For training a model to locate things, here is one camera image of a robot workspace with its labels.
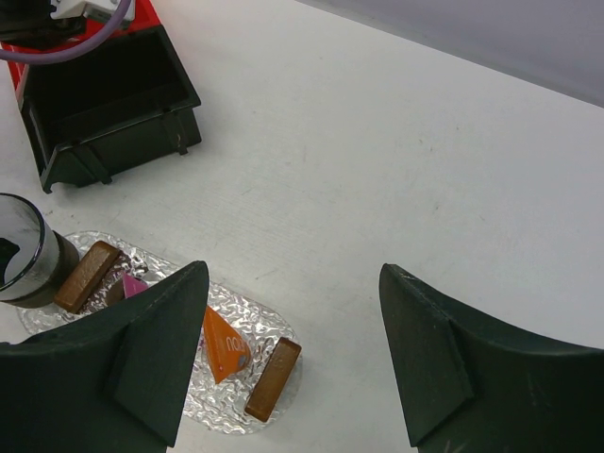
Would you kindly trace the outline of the glass cup with brown band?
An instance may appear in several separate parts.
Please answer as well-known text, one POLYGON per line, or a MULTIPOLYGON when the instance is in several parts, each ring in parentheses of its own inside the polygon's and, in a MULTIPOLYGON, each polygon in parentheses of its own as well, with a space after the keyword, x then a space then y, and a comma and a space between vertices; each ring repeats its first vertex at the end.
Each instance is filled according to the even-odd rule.
POLYGON ((36 309, 53 302, 79 263, 75 246, 27 199, 1 194, 1 301, 36 309))

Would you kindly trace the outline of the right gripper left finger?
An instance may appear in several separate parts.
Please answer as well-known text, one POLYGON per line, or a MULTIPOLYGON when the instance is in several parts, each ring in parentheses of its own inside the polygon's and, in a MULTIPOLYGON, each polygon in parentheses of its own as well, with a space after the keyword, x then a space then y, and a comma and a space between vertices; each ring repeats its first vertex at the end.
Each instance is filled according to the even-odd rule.
POLYGON ((2 450, 173 447, 209 283, 207 264, 194 261, 112 307, 2 344, 2 450))

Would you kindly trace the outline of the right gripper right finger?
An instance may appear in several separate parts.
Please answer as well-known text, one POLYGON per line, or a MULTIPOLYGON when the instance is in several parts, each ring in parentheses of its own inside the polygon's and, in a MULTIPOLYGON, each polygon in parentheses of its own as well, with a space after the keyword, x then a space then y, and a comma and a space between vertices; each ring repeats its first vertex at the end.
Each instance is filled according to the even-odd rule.
POLYGON ((515 327, 394 264, 379 301, 411 446, 599 452, 603 352, 515 327))

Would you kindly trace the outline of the pink toothpaste tube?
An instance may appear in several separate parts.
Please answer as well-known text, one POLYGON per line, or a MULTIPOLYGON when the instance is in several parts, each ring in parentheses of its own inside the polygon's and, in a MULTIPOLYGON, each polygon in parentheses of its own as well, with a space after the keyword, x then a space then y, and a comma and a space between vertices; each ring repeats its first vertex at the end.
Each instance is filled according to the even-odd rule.
POLYGON ((125 298, 130 298, 137 294, 140 294, 148 288, 146 282, 129 274, 123 274, 122 286, 125 298))

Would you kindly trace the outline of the clear holder with wooden ends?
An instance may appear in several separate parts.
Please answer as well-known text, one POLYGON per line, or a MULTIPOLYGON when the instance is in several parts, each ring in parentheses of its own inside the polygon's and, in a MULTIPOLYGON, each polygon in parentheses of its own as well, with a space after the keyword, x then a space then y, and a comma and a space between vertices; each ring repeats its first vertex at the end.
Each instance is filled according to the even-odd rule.
MULTIPOLYGON (((159 435, 174 435, 184 409, 210 280, 196 261, 124 302, 51 331, 55 346, 46 376, 61 392, 60 415, 80 419, 102 409, 123 411, 159 435)), ((280 338, 244 412, 261 422, 272 414, 299 357, 299 344, 280 338)))

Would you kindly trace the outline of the orange toothpaste tube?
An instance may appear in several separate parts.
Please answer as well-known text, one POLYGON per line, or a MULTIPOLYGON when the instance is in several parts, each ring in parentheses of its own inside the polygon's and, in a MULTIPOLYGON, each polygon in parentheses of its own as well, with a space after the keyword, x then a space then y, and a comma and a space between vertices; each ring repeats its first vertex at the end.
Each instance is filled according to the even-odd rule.
POLYGON ((211 307, 206 307, 203 339, 216 384, 241 372, 251 362, 252 354, 246 340, 211 307))

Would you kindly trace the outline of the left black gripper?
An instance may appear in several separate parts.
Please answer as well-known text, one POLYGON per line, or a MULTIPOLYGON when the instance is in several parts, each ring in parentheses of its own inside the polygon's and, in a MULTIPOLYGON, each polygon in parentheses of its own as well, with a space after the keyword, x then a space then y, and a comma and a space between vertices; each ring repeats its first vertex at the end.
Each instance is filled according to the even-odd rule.
POLYGON ((48 0, 1 0, 1 42, 21 47, 56 47, 86 31, 83 16, 53 19, 48 0))

